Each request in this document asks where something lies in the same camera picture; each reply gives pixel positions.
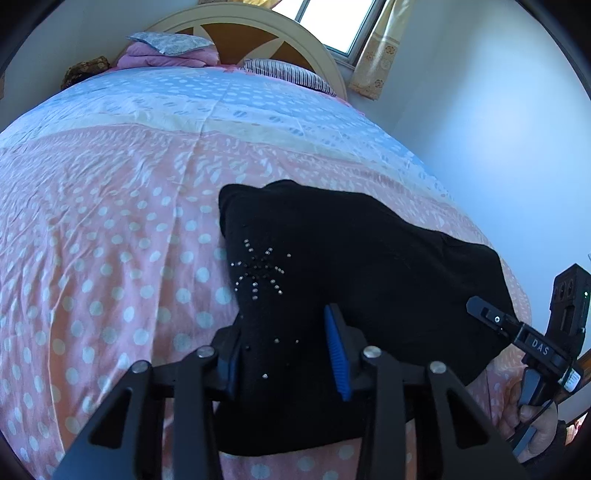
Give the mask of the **right human hand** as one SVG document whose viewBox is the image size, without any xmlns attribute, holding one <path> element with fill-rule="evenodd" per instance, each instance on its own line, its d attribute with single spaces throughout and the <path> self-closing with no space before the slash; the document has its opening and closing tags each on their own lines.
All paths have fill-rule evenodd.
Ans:
<svg viewBox="0 0 591 480">
<path fill-rule="evenodd" d="M 508 439 L 520 424 L 530 424 L 535 428 L 534 436 L 517 456 L 520 463 L 525 463 L 544 453 L 551 445 L 558 428 L 558 409 L 555 402 L 550 403 L 546 409 L 531 405 L 519 406 L 520 397 L 521 383 L 516 382 L 510 390 L 498 429 Z"/>
</svg>

